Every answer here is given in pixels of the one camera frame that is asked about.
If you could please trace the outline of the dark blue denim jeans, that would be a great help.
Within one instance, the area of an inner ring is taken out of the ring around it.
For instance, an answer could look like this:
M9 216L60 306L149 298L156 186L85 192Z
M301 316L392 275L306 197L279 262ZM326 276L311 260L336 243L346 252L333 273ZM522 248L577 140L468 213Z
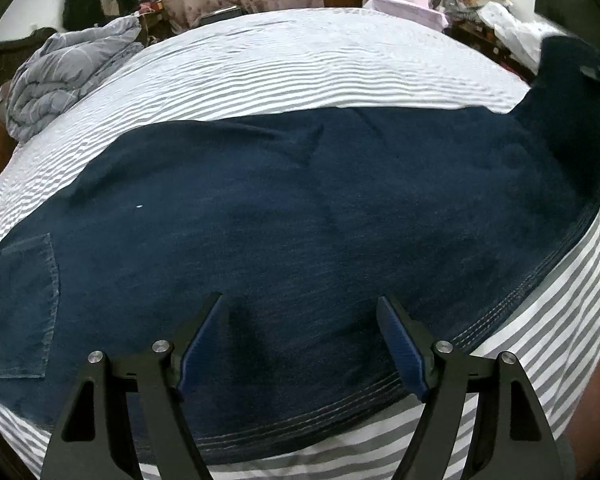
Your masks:
M53 426L94 350L169 337L209 463L286 453L402 398L376 321L392 295L464 350L600 209L600 52L543 41L506 114L327 107L123 133L0 243L0 403Z

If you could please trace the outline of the white dotted cloth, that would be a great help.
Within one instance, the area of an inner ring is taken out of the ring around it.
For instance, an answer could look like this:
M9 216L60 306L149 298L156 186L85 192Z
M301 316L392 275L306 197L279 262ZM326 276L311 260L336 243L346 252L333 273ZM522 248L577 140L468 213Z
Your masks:
M495 37L513 57L535 74L540 65L543 39L558 34L558 30L549 24L519 21L505 6L493 1L478 11L478 17L493 29Z

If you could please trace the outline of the lilac folded cloth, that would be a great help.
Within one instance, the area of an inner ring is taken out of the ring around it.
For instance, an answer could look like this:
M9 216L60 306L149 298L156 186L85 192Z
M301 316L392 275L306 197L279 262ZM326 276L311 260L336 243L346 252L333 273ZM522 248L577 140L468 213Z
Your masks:
M443 13L406 0L367 0L363 8L403 18L437 32L449 27L449 21Z

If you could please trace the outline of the grey white striped bed sheet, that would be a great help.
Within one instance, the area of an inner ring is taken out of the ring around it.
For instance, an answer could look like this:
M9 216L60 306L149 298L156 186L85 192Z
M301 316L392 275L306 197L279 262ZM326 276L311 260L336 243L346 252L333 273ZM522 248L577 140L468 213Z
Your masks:
M138 54L20 146L0 177L0 241L121 133L318 106L512 108L526 85L422 25L363 10L234 18ZM583 417L600 378L600 213L583 240L479 348L521 358L554 434Z

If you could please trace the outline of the grey rolled blanket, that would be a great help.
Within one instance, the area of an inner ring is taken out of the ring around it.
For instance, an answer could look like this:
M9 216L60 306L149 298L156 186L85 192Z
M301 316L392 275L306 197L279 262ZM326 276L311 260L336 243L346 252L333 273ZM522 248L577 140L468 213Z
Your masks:
M134 55L143 27L135 15L105 26L56 32L24 62L10 82L6 129L28 142L94 91Z

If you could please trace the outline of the dark wooden headboard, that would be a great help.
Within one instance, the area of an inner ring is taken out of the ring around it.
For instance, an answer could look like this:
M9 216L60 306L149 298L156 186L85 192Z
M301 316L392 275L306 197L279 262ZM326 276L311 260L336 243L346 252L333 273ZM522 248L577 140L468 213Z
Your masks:
M0 41L0 88L6 81L11 80L18 67L56 32L57 30L51 27L43 27L21 39Z

